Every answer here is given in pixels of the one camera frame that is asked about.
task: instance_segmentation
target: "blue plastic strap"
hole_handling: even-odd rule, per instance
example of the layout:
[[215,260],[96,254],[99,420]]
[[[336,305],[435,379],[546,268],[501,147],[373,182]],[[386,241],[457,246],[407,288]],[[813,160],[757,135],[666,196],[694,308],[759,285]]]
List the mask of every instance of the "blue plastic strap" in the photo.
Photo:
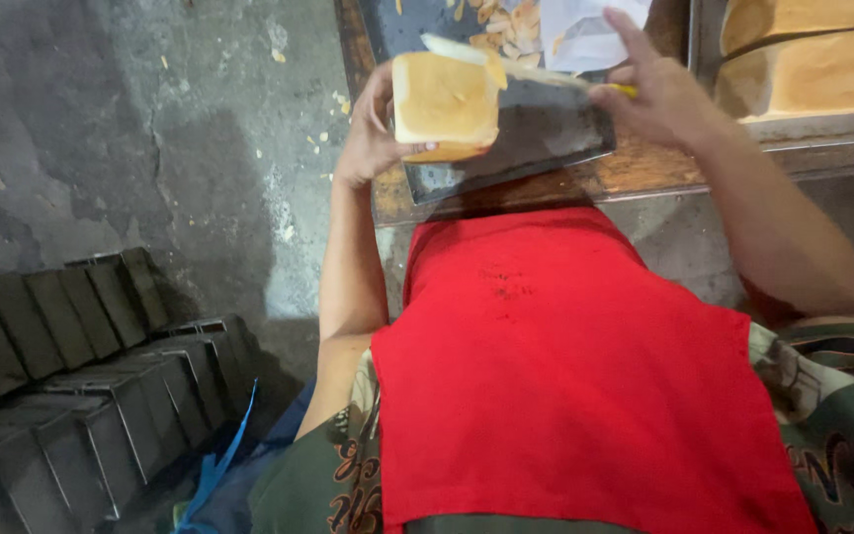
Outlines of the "blue plastic strap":
[[239,424],[239,430],[236,431],[235,437],[232,438],[232,443],[230,443],[229,448],[226,449],[226,453],[219,459],[219,463],[217,464],[215,462],[215,454],[207,454],[203,458],[203,467],[200,469],[199,473],[199,487],[196,488],[196,494],[194,494],[193,500],[190,501],[190,504],[187,504],[183,517],[180,518],[180,521],[176,524],[176,527],[173,528],[171,534],[177,534],[184,530],[196,530],[202,534],[218,534],[214,528],[207,525],[190,523],[190,519],[193,518],[193,514],[196,513],[196,510],[200,509],[203,504],[206,503],[206,500],[210,497],[213,490],[216,489],[219,481],[222,480],[223,475],[226,474],[226,469],[230,467],[232,457],[236,455],[236,450],[239,448],[239,442],[243,439],[243,431],[246,429],[246,423],[249,421],[250,412],[253,411],[255,388],[258,383],[259,379],[256,378],[253,383],[253,394],[250,396],[250,406],[246,409],[246,415],[243,417],[242,423]]

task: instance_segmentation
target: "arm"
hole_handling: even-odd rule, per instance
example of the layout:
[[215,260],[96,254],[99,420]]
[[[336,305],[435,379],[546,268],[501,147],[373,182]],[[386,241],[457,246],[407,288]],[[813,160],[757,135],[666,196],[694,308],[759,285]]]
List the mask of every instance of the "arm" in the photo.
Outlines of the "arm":
[[599,87],[593,101],[642,137],[694,157],[754,292],[788,304],[799,324],[854,321],[854,248],[845,234],[626,14],[607,9],[605,17],[631,60],[609,81],[636,85],[639,95]]
[[391,65],[371,73],[331,184],[331,219],[319,283],[318,382],[296,439],[347,406],[371,334],[387,324],[384,273],[371,217],[371,181],[424,145],[399,144],[386,127]]

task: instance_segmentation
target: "metal tray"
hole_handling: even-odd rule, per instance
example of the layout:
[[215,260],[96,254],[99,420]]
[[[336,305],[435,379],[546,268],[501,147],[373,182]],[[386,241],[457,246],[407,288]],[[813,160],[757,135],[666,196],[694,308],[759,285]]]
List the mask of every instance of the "metal tray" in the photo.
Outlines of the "metal tray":
[[[483,28],[475,9],[463,20],[441,1],[406,0],[397,15],[395,0],[359,0],[375,61],[425,49],[421,33],[430,31],[466,42]],[[587,79],[600,81],[603,72]],[[611,154],[615,130],[611,117],[588,103],[577,89],[552,88],[510,80],[500,93],[499,137],[490,152],[453,164],[405,164],[415,204],[455,197],[511,179],[579,164]]]
[[[691,0],[687,67],[712,96],[724,63],[720,32],[727,3],[728,0]],[[854,143],[854,113],[744,123],[744,127],[767,151]]]

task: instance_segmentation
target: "concrete floor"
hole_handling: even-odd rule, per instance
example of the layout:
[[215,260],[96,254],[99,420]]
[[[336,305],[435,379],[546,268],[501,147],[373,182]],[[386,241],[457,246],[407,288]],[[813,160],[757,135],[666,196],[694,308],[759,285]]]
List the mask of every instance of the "concrete floor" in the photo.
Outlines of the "concrete floor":
[[[334,91],[331,0],[0,0],[0,273],[147,246],[175,315],[238,312],[310,377]],[[854,178],[805,188],[854,239]],[[706,196],[602,209],[656,272],[740,300]],[[379,231],[393,314],[410,231]]]

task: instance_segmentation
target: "hand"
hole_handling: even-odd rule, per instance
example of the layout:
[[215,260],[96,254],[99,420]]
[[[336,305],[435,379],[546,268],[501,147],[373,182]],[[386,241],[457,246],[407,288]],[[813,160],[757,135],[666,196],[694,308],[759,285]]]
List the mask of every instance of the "hand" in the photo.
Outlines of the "hand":
[[397,164],[404,156],[433,150],[433,142],[402,144],[394,140],[387,128],[387,118],[394,113],[394,86],[391,62],[374,69],[364,86],[355,110],[342,156],[335,167],[335,178],[360,187]]
[[612,71],[608,82],[636,86],[638,95],[631,99],[622,91],[599,86],[588,91],[592,102],[644,139],[689,154],[701,150],[715,134],[737,128],[686,68],[658,54],[626,12],[606,7],[603,14],[621,35],[630,60],[627,67]]

